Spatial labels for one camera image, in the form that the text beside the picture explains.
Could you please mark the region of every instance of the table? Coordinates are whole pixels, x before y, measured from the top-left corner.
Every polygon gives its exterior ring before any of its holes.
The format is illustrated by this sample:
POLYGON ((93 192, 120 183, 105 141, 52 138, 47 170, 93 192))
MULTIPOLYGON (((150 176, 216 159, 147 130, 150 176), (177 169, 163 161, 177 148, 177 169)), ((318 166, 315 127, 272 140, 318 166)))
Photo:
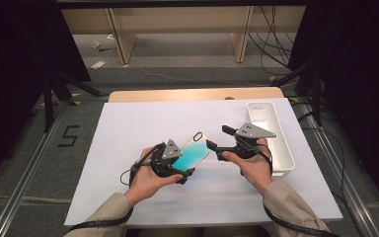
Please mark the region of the table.
MULTIPOLYGON (((249 102, 271 102, 275 106, 296 163, 296 168, 285 181, 306 199, 320 218, 342 218, 280 90, 223 88, 112 93, 110 102, 103 109, 65 225, 82 222, 113 192, 124 192, 127 187, 120 184, 119 173, 135 161, 129 156, 160 142, 160 139, 171 138, 164 137, 166 134, 173 136, 177 144, 184 144, 187 133, 201 128, 220 143, 234 142, 231 136, 222 134, 221 124, 229 122, 228 125, 233 126, 243 122, 245 115, 242 114, 249 102), (227 97, 238 100, 223 100, 227 97), (194 112, 197 117, 190 118, 189 112, 194 112)), ((185 185, 166 187, 137 205, 127 227, 217 226, 269 221, 261 203, 261 196, 240 176, 236 166, 218 162, 210 153, 185 185)))

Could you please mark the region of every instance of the metal rail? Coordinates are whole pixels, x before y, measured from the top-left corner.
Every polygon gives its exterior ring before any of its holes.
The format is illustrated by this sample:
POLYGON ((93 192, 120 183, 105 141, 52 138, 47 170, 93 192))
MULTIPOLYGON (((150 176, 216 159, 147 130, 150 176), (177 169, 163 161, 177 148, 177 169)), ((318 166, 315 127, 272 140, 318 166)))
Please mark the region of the metal rail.
POLYGON ((15 187, 8 202, 5 204, 5 207, 0 214, 0 236, 5 236, 7 233, 8 228, 11 225, 11 222, 14 219, 14 216, 21 204, 23 196, 30 186, 30 183, 32 182, 32 179, 38 169, 39 163, 41 162, 42 157, 47 150, 48 143, 51 140, 54 131, 57 129, 61 115, 66 110, 68 105, 69 102, 62 102, 57 106, 57 112, 55 114, 53 125, 49 128, 48 132, 45 132, 42 136, 41 141, 39 142, 29 165, 27 166, 23 176, 20 179, 20 182, 15 187))
MULTIPOLYGON (((304 105, 301 108, 305 113, 311 113, 312 111, 310 106, 304 105)), ((307 118, 307 121, 309 122, 312 128, 320 129, 320 127, 317 126, 317 123, 312 118, 307 118)), ((317 129, 313 129, 313 132, 318 142, 320 143, 323 152, 325 153, 325 156, 329 162, 329 165, 332 168, 332 171, 335 174, 335 177, 337 178, 338 182, 340 182, 340 184, 341 182, 343 182, 343 195, 345 197, 345 200, 349 204, 350 209, 352 210, 353 217, 360 228, 359 230, 361 234, 368 237, 379 236, 379 231, 374 223, 373 217, 371 216, 368 209, 365 207, 364 202, 362 201, 357 190, 353 186, 349 176, 342 169, 341 158, 335 152, 334 147, 332 146, 325 133, 317 129)))

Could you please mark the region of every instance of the cable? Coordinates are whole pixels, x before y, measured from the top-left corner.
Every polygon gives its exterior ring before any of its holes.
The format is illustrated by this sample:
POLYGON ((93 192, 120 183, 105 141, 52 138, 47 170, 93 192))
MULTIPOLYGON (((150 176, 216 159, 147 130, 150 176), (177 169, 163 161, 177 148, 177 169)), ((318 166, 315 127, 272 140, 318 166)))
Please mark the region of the cable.
POLYGON ((128 169, 128 170, 122 172, 122 174, 119 176, 119 181, 120 181, 122 184, 126 185, 126 186, 130 186, 130 184, 125 183, 125 182, 122 180, 122 176, 123 176, 125 173, 130 172, 130 171, 131 171, 131 169, 128 169))
POLYGON ((293 82, 293 83, 290 83, 290 84, 284 84, 282 86, 279 86, 279 88, 281 88, 281 87, 289 87, 289 86, 296 85, 296 84, 297 84, 297 82, 293 82))
POLYGON ((341 150, 341 158, 342 158, 342 168, 341 168, 341 197, 339 196, 339 195, 337 195, 334 191, 332 191, 331 190, 331 193, 335 196, 335 197, 337 197, 337 198, 339 198, 341 201, 342 201, 342 203, 345 205, 345 207, 346 207, 346 211, 348 212, 348 214, 349 214, 349 216, 350 216, 350 218, 352 219, 352 222, 353 222, 353 224, 354 224, 354 226, 355 226, 355 228, 358 230, 358 233, 359 233, 359 227, 358 227, 358 224, 356 223, 356 220, 354 219, 354 217, 353 217, 353 214, 351 213, 351 210, 350 210, 350 208, 349 208, 349 205, 347 204, 347 202, 346 202, 346 200, 345 200, 345 196, 344 196, 344 192, 343 192, 343 180, 344 180, 344 168, 345 168, 345 156, 344 156, 344 152, 343 152, 343 149, 342 149, 342 146, 341 146, 341 142, 332 134, 332 133, 330 133, 330 132, 328 132, 328 131, 326 131, 326 130, 323 130, 323 129, 321 129, 321 128, 314 128, 314 127, 301 127, 301 129, 303 129, 303 130, 318 130, 318 131, 321 131, 321 132, 323 132, 323 133, 325 133, 325 134, 328 134, 328 135, 330 135, 336 142, 337 142, 337 144, 338 144, 338 146, 340 147, 340 150, 341 150))
POLYGON ((276 46, 276 45, 273 45, 273 44, 270 44, 269 42, 266 42, 265 40, 263 40, 260 35, 258 33, 256 33, 258 39, 260 39, 260 41, 262 41, 263 43, 265 43, 266 45, 270 46, 270 47, 274 47, 274 48, 280 48, 282 50, 285 50, 285 51, 291 51, 291 49, 288 49, 288 48, 284 48, 284 47, 279 47, 279 46, 276 46))
POLYGON ((73 230, 76 230, 76 229, 101 228, 101 227, 110 227, 110 226, 120 225, 120 224, 124 223, 125 221, 127 221, 130 218, 131 213, 133 213, 133 208, 131 210, 129 210, 128 213, 124 217, 119 218, 119 219, 114 219, 114 220, 112 220, 112 219, 111 220, 92 220, 92 221, 82 222, 82 223, 76 224, 72 228, 70 228, 69 232, 73 231, 73 230))
POLYGON ((271 54, 269 54, 267 51, 265 51, 262 47, 260 47, 256 41, 254 41, 254 39, 252 38, 251 34, 249 34, 249 38, 252 40, 252 42, 257 46, 257 48, 261 51, 261 52, 264 52, 268 57, 272 58, 274 61, 278 62, 279 64, 281 64, 282 66, 284 67, 287 67, 287 64, 285 64, 284 62, 281 62, 280 60, 276 59, 275 57, 273 57, 271 54))
POLYGON ((306 118, 308 116, 311 116, 312 114, 313 114, 313 112, 306 113, 303 116, 301 116, 300 118, 298 118, 297 121, 301 121, 302 119, 304 119, 304 118, 306 118))
POLYGON ((272 174, 272 172, 273 172, 272 160, 273 159, 272 159, 272 153, 270 152, 269 147, 267 147, 266 145, 263 145, 263 144, 258 144, 258 146, 253 146, 253 145, 249 144, 248 142, 246 142, 244 139, 242 139, 239 136, 235 136, 235 139, 236 139, 236 143, 238 145, 242 146, 244 149, 246 149, 248 151, 254 151, 255 153, 257 153, 257 154, 261 155, 262 157, 264 157, 264 159, 266 160, 266 162, 269 164, 270 173, 272 174), (267 150, 267 152, 269 153, 269 156, 266 156, 261 151, 261 148, 259 146, 265 147, 266 150, 267 150))
POLYGON ((108 50, 114 50, 116 49, 116 47, 112 47, 112 48, 99 48, 98 51, 108 51, 108 50))
POLYGON ((328 134, 330 135, 339 145, 340 149, 341 149, 341 158, 342 158, 342 168, 341 168, 341 193, 343 195, 343 177, 344 177, 344 167, 345 167, 345 157, 344 157, 344 152, 343 152, 343 149, 342 149, 342 146, 341 146, 341 142, 333 135, 331 134, 330 132, 326 131, 326 130, 323 130, 321 128, 313 128, 313 127, 301 127, 301 129, 303 130, 318 130, 318 131, 322 131, 324 132, 325 134, 328 134))
MULTIPOLYGON (((287 62, 285 61, 284 56, 282 56, 282 53, 281 53, 281 50, 280 50, 282 48, 282 44, 279 41, 279 39, 278 39, 278 37, 276 36, 276 33, 275 33, 275 9, 276 9, 275 6, 272 6, 272 24, 270 24, 269 20, 268 20, 268 18, 266 16, 266 14, 265 14, 264 8, 261 6, 261 11, 263 12, 263 15, 265 17, 266 23, 268 24, 268 27, 269 27, 269 34, 268 34, 268 37, 266 38, 266 41, 269 38, 270 33, 272 33, 273 36, 275 37, 276 45, 280 45, 280 47, 278 47, 279 54, 281 55, 282 60, 285 62, 285 64, 287 64, 287 62)), ((286 52, 284 50, 282 52, 285 54, 285 56, 287 57, 287 59, 289 59, 289 57, 286 54, 286 52)))
POLYGON ((111 58, 111 55, 112 55, 112 53, 113 53, 114 50, 115 50, 115 48, 111 49, 110 53, 109 53, 109 61, 111 62, 112 65, 114 65, 114 63, 113 63, 113 60, 111 58))
POLYGON ((143 162, 147 159, 147 157, 149 157, 149 155, 151 155, 156 149, 159 149, 159 148, 161 148, 162 146, 163 146, 163 144, 160 143, 160 144, 157 144, 157 145, 155 145, 154 147, 152 147, 152 149, 150 149, 149 152, 147 152, 147 153, 143 156, 143 158, 141 158, 141 159, 140 159, 137 163, 135 163, 133 166, 139 168, 139 167, 141 166, 141 164, 143 164, 143 162))
POLYGON ((258 86, 258 87, 267 87, 269 85, 263 85, 263 84, 254 84, 254 83, 248 83, 248 82, 224 82, 224 81, 215 81, 215 80, 203 80, 203 81, 198 81, 198 80, 190 80, 186 78, 172 78, 172 77, 167 77, 158 73, 149 73, 143 69, 143 67, 140 67, 140 70, 144 72, 145 74, 149 76, 158 76, 162 77, 167 80, 172 80, 172 81, 188 81, 188 82, 194 82, 194 83, 206 83, 206 82, 214 82, 214 83, 219 83, 219 84, 242 84, 242 85, 249 85, 249 86, 258 86))
POLYGON ((306 235, 314 235, 314 236, 331 236, 331 237, 339 237, 336 234, 333 234, 329 231, 326 230, 319 230, 319 229, 313 229, 313 228, 308 228, 305 226, 300 226, 300 225, 295 225, 291 224, 285 220, 279 219, 275 215, 273 215, 268 208, 264 205, 264 210, 266 215, 277 225, 280 225, 286 229, 294 230, 299 233, 304 233, 306 235))
POLYGON ((312 103, 310 102, 296 102, 291 104, 291 106, 297 106, 297 105, 311 105, 312 103))
POLYGON ((294 41, 293 41, 293 39, 291 39, 291 37, 288 35, 288 33, 285 33, 285 35, 288 37, 288 39, 291 41, 291 43, 293 43, 293 44, 294 44, 294 41))
POLYGON ((336 118, 326 118, 326 117, 323 117, 322 115, 320 115, 320 117, 321 117, 322 119, 327 120, 327 121, 337 122, 337 119, 336 119, 336 118))

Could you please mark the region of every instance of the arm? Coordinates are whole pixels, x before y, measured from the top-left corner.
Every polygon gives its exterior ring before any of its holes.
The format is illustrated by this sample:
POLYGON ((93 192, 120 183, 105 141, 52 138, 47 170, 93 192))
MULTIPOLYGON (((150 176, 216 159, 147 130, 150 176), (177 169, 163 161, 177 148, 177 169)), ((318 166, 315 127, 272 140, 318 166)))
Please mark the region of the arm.
MULTIPOLYGON (((140 159, 150 150, 143 150, 140 159)), ((120 224, 110 227, 80 228, 70 231, 66 237, 116 237, 131 214, 130 210, 144 199, 151 198, 162 187, 179 181, 183 176, 158 177, 150 166, 142 166, 125 194, 115 193, 109 197, 86 221, 119 220, 120 224)))
MULTIPOLYGON (((258 144, 267 146, 267 141, 261 138, 258 144)), ((269 157, 267 149, 262 149, 262 152, 269 157)), ((285 182, 272 181, 270 166, 265 157, 258 154, 250 159, 242 159, 231 152, 223 152, 223 157, 241 168, 245 178, 264 197, 264 205, 273 215, 291 224, 329 231, 300 195, 285 182)), ((277 224, 275 227, 280 236, 307 236, 277 224)))

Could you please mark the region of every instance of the hand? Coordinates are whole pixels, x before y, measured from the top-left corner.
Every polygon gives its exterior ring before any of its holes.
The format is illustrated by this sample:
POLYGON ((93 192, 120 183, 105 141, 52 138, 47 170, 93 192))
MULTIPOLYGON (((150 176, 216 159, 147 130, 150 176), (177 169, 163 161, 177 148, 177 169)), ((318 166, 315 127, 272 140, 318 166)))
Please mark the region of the hand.
MULTIPOLYGON (((140 159, 149 152, 150 148, 146 148, 142 151, 140 159)), ((179 181, 182 175, 173 175, 166 178, 157 176, 150 166, 141 166, 136 172, 133 183, 130 188, 125 192, 125 197, 128 199, 131 206, 135 206, 140 201, 151 198, 162 187, 171 185, 179 181)))
MULTIPOLYGON (((267 140, 265 138, 260 138, 258 139, 257 144, 261 144, 260 147, 262 148, 262 153, 269 157, 268 149, 263 148, 263 145, 267 147, 267 140)), ((262 196, 264 195, 266 187, 272 182, 272 178, 270 176, 269 164, 262 155, 257 154, 252 158, 242 159, 235 153, 225 151, 223 152, 223 157, 238 165, 245 178, 262 196)))

